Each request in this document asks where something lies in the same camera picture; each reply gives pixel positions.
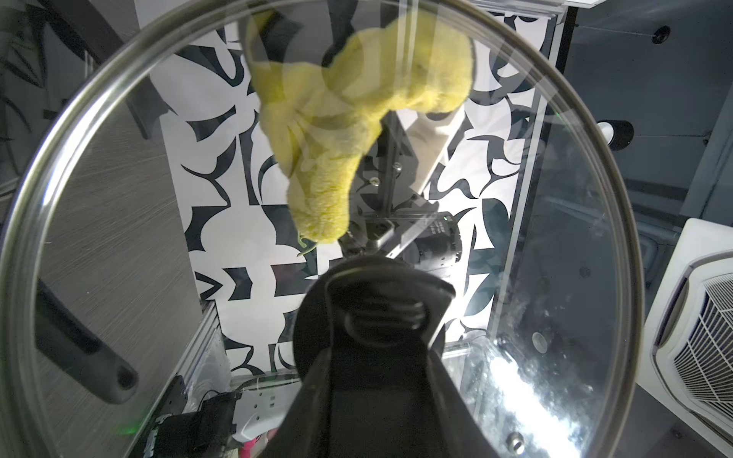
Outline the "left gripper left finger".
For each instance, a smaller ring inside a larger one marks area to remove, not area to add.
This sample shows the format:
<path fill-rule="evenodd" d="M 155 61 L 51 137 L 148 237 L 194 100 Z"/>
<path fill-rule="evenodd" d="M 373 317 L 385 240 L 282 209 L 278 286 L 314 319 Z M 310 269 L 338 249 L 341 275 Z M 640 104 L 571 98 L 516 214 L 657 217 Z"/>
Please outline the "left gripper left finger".
<path fill-rule="evenodd" d="M 335 457 L 332 445 L 333 349 L 323 349 L 277 433 L 261 457 Z"/>

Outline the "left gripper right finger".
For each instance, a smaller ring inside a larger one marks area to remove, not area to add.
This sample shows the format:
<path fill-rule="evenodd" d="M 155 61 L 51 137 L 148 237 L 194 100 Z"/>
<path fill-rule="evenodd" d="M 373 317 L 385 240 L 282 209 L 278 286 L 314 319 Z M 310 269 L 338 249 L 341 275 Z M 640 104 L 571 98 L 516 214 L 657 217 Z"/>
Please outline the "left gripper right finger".
<path fill-rule="evenodd" d="M 497 457 L 473 420 L 437 353 L 429 349 L 425 374 L 429 386 L 429 457 Z"/>

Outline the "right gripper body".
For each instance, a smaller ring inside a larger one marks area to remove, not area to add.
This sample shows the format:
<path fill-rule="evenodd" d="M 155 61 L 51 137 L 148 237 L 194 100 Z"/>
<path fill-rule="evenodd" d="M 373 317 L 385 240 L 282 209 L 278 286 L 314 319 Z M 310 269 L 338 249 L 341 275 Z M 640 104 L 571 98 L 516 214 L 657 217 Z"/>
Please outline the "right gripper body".
<path fill-rule="evenodd" d="M 389 214 L 359 210 L 338 244 L 346 258 L 384 257 L 433 275 L 447 275 L 463 255 L 457 220 L 432 203 Z"/>

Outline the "yellow cleaning cloth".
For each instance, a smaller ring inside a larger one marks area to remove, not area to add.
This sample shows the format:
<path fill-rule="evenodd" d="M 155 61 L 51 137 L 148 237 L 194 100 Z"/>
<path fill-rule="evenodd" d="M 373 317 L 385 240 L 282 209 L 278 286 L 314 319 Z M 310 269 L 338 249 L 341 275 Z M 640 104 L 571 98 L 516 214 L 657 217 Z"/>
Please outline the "yellow cleaning cloth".
<path fill-rule="evenodd" d="M 315 244 L 347 233 L 353 179 L 387 114 L 449 113 L 473 87 L 471 38 L 395 1 L 280 4 L 244 19 L 240 39 L 290 215 Z"/>

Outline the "large glass pot lid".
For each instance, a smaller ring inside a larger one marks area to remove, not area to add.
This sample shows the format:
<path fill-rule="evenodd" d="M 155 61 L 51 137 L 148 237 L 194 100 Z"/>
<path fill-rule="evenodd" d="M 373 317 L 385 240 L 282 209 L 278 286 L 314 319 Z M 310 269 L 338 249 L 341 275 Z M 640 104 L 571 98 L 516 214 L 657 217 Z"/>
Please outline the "large glass pot lid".
<path fill-rule="evenodd" d="M 233 379 L 217 305 L 200 295 L 151 74 L 189 43 L 273 1 L 137 1 L 139 31 L 59 113 L 1 239 L 1 453 L 131 457 L 168 385 L 191 412 L 237 391 L 236 456 L 261 457 L 319 353 L 333 349 L 335 457 L 429 457 L 427 353 L 444 364 L 497 457 L 608 457 L 641 344 L 639 239 L 593 116 L 557 70 L 559 1 L 424 1 L 491 45 L 538 89 L 538 157 L 485 328 L 449 335 L 448 278 L 402 261 L 336 263 L 307 290 L 292 372 Z M 63 305 L 139 374 L 111 405 L 36 347 L 36 292 Z"/>

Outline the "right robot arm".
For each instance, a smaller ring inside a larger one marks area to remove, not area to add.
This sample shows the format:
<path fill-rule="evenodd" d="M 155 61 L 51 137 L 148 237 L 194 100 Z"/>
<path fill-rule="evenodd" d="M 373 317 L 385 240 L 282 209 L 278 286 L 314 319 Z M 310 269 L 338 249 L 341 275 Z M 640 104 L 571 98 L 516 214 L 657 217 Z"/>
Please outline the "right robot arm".
<path fill-rule="evenodd" d="M 349 228 L 338 240 L 345 258 L 390 258 L 449 276 L 463 254 L 458 223 L 428 199 L 427 189 L 456 118 L 456 112 L 420 114 L 408 127 L 397 112 L 381 119 L 349 194 Z"/>

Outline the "white ceiling air vent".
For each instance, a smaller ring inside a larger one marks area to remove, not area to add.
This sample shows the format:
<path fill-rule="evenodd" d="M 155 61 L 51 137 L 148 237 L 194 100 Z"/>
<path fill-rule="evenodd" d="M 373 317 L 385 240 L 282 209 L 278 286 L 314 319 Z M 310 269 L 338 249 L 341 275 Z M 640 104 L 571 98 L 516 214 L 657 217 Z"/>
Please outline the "white ceiling air vent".
<path fill-rule="evenodd" d="M 731 455 L 731 227 L 685 223 L 646 317 L 637 382 Z"/>

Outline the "large black frying pan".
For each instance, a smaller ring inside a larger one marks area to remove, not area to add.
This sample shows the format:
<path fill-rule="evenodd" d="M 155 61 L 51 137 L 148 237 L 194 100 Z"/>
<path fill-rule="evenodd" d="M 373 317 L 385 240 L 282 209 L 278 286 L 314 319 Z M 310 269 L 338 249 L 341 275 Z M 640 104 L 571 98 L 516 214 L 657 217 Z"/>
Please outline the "large black frying pan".
<path fill-rule="evenodd" d="M 44 282 L 36 292 L 36 347 L 107 404 L 122 405 L 137 391 L 135 368 L 84 326 Z"/>

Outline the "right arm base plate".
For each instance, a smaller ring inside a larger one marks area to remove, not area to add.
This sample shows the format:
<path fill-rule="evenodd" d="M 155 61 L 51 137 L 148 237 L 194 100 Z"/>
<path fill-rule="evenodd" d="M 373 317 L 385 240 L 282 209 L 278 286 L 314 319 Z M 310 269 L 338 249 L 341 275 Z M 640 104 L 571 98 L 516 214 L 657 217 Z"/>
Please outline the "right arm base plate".
<path fill-rule="evenodd" d="M 176 376 L 158 402 L 129 452 L 131 457 L 230 457 L 239 443 L 234 439 L 234 413 L 242 395 L 212 391 L 191 412 L 183 377 Z"/>

